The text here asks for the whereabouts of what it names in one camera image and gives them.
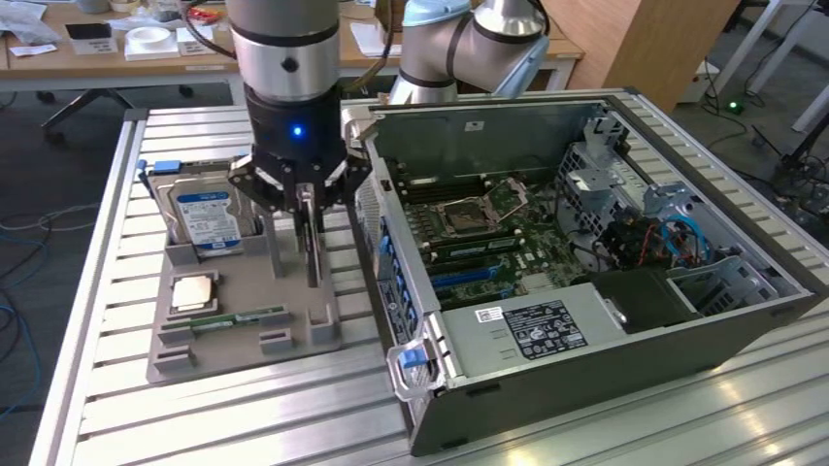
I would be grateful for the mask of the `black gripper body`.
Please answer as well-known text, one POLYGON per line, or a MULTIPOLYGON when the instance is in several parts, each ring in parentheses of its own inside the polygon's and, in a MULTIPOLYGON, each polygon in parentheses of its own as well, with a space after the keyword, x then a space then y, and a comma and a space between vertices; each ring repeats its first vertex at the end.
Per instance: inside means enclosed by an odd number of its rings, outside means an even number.
POLYGON ((275 180, 318 188, 346 158, 341 135, 341 92, 305 101, 267 100, 246 93, 255 166, 275 180))

